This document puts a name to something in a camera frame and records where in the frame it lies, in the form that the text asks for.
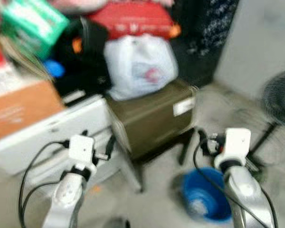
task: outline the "blue bowl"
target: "blue bowl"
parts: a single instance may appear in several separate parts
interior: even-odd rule
[[[214,168],[200,170],[224,188],[223,174]],[[185,175],[182,194],[186,209],[192,218],[202,216],[206,221],[227,223],[231,219],[230,205],[225,195],[209,183],[197,170]]]

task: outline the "black fan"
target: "black fan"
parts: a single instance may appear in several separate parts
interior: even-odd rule
[[[268,124],[264,134],[249,151],[248,158],[255,164],[262,164],[254,159],[253,154],[266,141],[270,134],[279,126],[285,126],[285,72],[274,77],[265,87],[262,105],[264,110],[272,117],[273,122]]]

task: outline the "label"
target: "label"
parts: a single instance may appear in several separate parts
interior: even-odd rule
[[[193,109],[195,106],[195,98],[187,98],[173,105],[174,117],[184,114],[185,112]]]

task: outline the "red bag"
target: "red bag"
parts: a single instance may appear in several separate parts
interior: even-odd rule
[[[153,2],[109,2],[100,11],[88,17],[106,26],[110,39],[144,33],[169,39],[173,26],[168,12],[161,4]]]

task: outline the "wall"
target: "wall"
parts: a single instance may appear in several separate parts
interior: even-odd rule
[[[215,80],[250,99],[285,70],[285,0],[241,0]]]

